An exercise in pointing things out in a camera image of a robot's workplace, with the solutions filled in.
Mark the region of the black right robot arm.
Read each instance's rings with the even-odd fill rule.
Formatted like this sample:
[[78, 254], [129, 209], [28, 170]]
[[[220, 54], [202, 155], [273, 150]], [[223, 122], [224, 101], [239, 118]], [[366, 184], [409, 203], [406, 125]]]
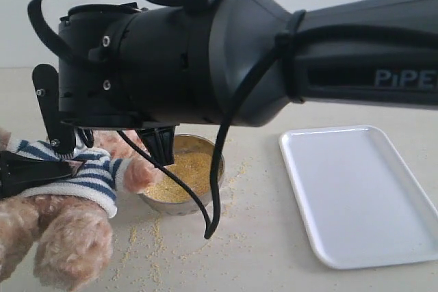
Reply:
[[437, 0], [288, 12], [274, 0], [146, 0], [27, 12], [59, 59], [61, 121], [134, 129], [160, 164], [178, 124], [260, 127], [288, 103], [437, 108]]

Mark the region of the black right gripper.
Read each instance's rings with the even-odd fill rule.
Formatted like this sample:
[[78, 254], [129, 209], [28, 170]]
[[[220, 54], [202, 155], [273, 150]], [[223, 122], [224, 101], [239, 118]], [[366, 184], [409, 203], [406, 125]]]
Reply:
[[[98, 130], [140, 129], [152, 158], [172, 165], [175, 127], [167, 126], [181, 123], [181, 8], [80, 5], [69, 10], [58, 33], [79, 54], [60, 60], [64, 121]], [[72, 159], [75, 130], [62, 123], [57, 70], [39, 64], [31, 78], [49, 146]]]

